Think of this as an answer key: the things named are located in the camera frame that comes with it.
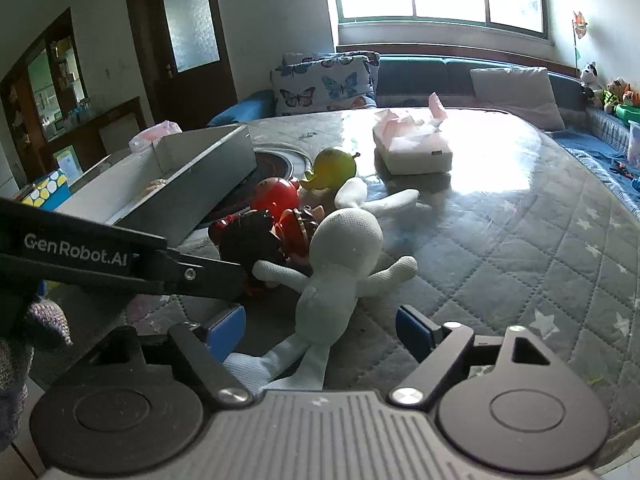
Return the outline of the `black red doll toy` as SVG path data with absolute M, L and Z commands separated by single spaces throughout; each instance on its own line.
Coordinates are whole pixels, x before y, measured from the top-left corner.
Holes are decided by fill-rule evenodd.
M 258 260 L 286 266 L 291 260 L 308 261 L 309 246 L 323 220 L 322 206 L 288 208 L 274 220 L 267 209 L 250 209 L 214 221 L 207 234 L 217 246 L 220 258 L 239 263 L 246 273 L 244 289 L 256 295 L 267 288 L 252 274 Z

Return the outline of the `white knitted rabbit doll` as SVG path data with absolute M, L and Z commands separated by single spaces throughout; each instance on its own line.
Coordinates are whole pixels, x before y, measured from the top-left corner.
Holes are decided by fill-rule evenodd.
M 414 278 L 418 263 L 403 256 L 385 270 L 374 268 L 383 249 L 378 219 L 416 206 L 420 192 L 407 188 L 380 200 L 367 200 L 366 182 L 348 179 L 334 198 L 335 210 L 320 222 L 309 246 L 309 276 L 259 260 L 252 273 L 264 282 L 299 293 L 295 330 L 263 356 L 233 352 L 228 370 L 250 393 L 264 390 L 323 389 L 331 347 L 343 336 L 357 302 L 386 294 Z

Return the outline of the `yellow blue patterned box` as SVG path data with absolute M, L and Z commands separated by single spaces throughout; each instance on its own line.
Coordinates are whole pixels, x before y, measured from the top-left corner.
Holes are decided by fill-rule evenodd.
M 67 176 L 61 169 L 57 169 L 23 188 L 15 200 L 24 205 L 54 211 L 69 198 Z

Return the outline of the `dark wooden cabinet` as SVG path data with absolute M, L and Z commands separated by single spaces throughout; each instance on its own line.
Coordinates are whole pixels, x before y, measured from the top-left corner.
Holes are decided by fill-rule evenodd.
M 17 169 L 28 183 L 65 164 L 82 174 L 128 148 L 129 140 L 148 126 L 137 96 L 103 108 L 91 101 L 70 10 L 2 78 L 1 105 Z

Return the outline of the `grey cardboard storage box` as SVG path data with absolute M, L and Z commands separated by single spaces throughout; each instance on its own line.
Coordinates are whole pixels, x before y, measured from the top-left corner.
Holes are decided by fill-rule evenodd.
M 58 211 L 177 246 L 256 168 L 247 125 L 175 133 L 102 172 Z

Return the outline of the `grey quilted star mat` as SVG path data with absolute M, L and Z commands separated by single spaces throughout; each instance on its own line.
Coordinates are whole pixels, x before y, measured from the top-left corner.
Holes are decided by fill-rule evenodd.
M 248 124 L 255 145 L 358 157 L 372 197 L 416 188 L 419 203 L 382 221 L 378 264 L 416 258 L 416 276 L 364 298 L 334 344 L 330 389 L 386 392 L 416 366 L 395 330 L 410 304 L 436 322 L 483 335 L 529 328 L 597 393 L 611 417 L 608 468 L 639 453 L 639 223 L 550 136 L 520 118 L 452 110 L 449 174 L 392 177 L 372 139 L 370 110 Z

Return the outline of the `pink plastic bag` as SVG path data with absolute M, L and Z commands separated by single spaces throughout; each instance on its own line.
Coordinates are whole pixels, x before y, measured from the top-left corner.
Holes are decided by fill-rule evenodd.
M 129 140 L 128 146 L 130 151 L 133 153 L 139 153 L 150 145 L 156 143 L 164 136 L 170 136 L 171 134 L 176 133 L 182 133 L 182 129 L 179 125 L 176 122 L 165 120 L 164 122 L 160 122 L 159 124 L 137 133 Z

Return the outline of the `red octopus squeaky toy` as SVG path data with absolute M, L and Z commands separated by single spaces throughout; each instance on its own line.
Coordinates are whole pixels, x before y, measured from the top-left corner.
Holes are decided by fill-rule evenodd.
M 283 178 L 267 178 L 258 183 L 252 197 L 250 208 L 266 210 L 273 220 L 279 220 L 287 209 L 299 207 L 299 182 Z

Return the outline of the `white tissue box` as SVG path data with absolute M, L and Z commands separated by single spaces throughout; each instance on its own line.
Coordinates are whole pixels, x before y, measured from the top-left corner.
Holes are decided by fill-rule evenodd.
M 388 172 L 393 176 L 446 174 L 452 167 L 452 151 L 442 137 L 440 126 L 448 118 L 439 96 L 427 100 L 431 117 L 427 120 L 392 110 L 376 113 L 373 140 Z

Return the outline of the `dark wooden door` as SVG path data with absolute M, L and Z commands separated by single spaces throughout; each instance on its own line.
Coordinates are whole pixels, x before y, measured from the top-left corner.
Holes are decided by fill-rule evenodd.
M 126 0 L 156 122 L 198 129 L 238 102 L 218 0 Z

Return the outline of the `blue bench sofa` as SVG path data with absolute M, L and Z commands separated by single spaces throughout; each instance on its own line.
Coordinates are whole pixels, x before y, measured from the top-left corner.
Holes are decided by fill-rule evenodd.
M 550 132 L 636 214 L 639 112 L 607 112 L 591 87 L 596 73 L 589 64 L 579 80 L 543 67 L 425 55 L 382 55 L 371 68 L 380 107 L 421 107 L 437 94 L 446 107 L 505 110 Z

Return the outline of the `clear plastic storage bin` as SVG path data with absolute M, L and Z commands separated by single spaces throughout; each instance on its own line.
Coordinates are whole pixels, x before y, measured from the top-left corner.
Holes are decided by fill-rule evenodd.
M 629 142 L 627 148 L 627 160 L 634 168 L 640 168 L 640 124 L 631 120 L 629 122 Z

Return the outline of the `green plastic toy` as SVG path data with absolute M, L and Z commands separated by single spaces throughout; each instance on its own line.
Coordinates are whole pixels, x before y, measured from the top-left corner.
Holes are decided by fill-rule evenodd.
M 620 104 L 616 106 L 615 115 L 625 126 L 630 122 L 640 122 L 639 107 Z

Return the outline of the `black white plush toy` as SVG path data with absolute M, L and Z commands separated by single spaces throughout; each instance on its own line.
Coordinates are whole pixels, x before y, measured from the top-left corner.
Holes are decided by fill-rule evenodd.
M 585 66 L 580 73 L 580 83 L 588 104 L 602 110 L 605 88 L 600 84 L 596 62 L 590 62 Z

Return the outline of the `pile of small plush toys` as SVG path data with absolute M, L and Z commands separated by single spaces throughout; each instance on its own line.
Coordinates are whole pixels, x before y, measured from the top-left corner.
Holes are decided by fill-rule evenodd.
M 603 109 L 614 115 L 616 108 L 621 105 L 638 107 L 639 93 L 632 90 L 623 78 L 616 78 L 608 82 L 603 90 Z

